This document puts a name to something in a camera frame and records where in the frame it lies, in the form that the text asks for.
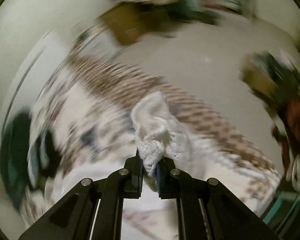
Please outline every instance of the dark green bag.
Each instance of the dark green bag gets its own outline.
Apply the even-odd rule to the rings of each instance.
[[[0,173],[6,192],[17,210],[29,182],[27,155],[30,123],[29,113],[18,114],[6,126],[1,141]]]

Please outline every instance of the teal object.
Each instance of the teal object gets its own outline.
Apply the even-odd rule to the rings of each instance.
[[[191,20],[192,10],[187,0],[179,0],[176,3],[167,5],[168,14],[175,20]]]
[[[29,112],[19,113],[3,133],[0,149],[0,173],[14,208],[19,210],[29,183],[27,156],[30,135]]]
[[[234,4],[236,4],[236,5],[240,5],[240,4],[241,4],[241,2],[238,1],[238,0],[225,0],[225,1],[234,3]]]
[[[278,226],[278,228],[276,229],[275,233],[277,234],[279,232],[279,230],[281,229],[281,227],[286,223],[286,221],[288,220],[288,218],[290,217],[291,213],[294,211],[294,209],[296,208],[296,205],[298,203],[299,200],[299,194],[297,194],[296,198],[294,199],[294,203],[292,205],[292,207],[290,208],[288,214],[286,215],[286,217],[284,218],[284,220],[282,220],[281,224]]]
[[[275,201],[275,203],[273,204],[272,208],[269,210],[266,217],[263,219],[263,222],[266,224],[269,224],[269,222],[272,220],[274,215],[277,213],[277,211],[279,210],[281,205],[282,205],[282,198],[281,198],[281,196],[279,196],[277,198],[277,200]]]

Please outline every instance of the white cloth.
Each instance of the white cloth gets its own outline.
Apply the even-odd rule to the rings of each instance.
[[[190,133],[170,113],[161,92],[154,92],[138,102],[131,112],[131,119],[136,130],[135,141],[148,176],[154,176],[158,161],[167,156],[174,160],[176,167],[202,179],[204,159],[207,153],[215,150],[214,141]]]

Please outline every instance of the shelf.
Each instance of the shelf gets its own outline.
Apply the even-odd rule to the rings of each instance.
[[[224,11],[224,10],[220,10],[220,9],[213,9],[213,8],[207,8],[207,7],[201,7],[200,9],[198,9],[198,11],[211,11],[211,12],[217,13],[218,15],[229,18],[229,19],[240,20],[241,22],[244,22],[247,24],[250,23],[250,21],[245,16],[243,16],[242,14],[236,13],[236,12]]]

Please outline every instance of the white knitted fabric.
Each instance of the white knitted fabric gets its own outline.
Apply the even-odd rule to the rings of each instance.
[[[136,104],[131,112],[135,141],[148,176],[153,177],[165,155],[184,171],[191,171],[194,158],[191,134],[169,112],[161,92],[154,92]]]

